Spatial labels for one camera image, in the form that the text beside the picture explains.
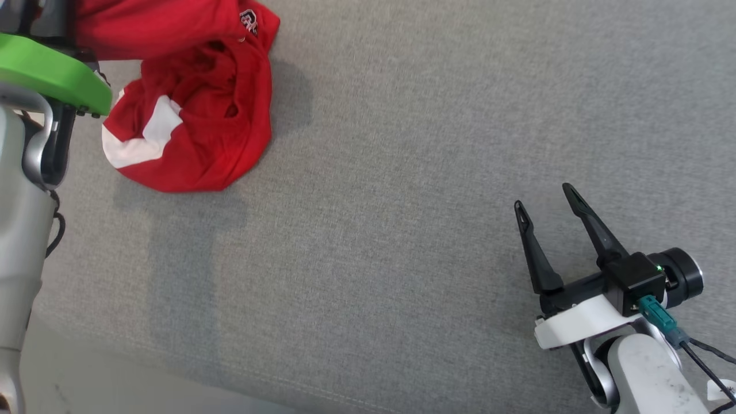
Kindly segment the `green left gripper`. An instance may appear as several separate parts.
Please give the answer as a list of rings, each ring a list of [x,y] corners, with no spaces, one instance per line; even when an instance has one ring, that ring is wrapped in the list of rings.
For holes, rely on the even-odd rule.
[[[3,1],[1,18],[2,82],[26,87],[79,113],[110,113],[110,84],[95,53],[76,39],[75,1]]]

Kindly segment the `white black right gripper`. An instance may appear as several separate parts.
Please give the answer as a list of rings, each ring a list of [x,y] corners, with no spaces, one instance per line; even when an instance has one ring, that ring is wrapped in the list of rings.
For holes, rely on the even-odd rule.
[[[615,235],[587,204],[571,183],[562,184],[563,193],[573,214],[584,224],[597,253],[596,264],[605,267],[629,256]],[[663,347],[664,336],[640,314],[625,317],[605,298],[602,275],[590,275],[564,286],[554,271],[534,234],[534,224],[520,200],[515,201],[515,215],[526,257],[532,289],[539,296],[543,320],[534,331],[539,346],[545,350],[565,347],[633,325],[637,332],[652,336]]]

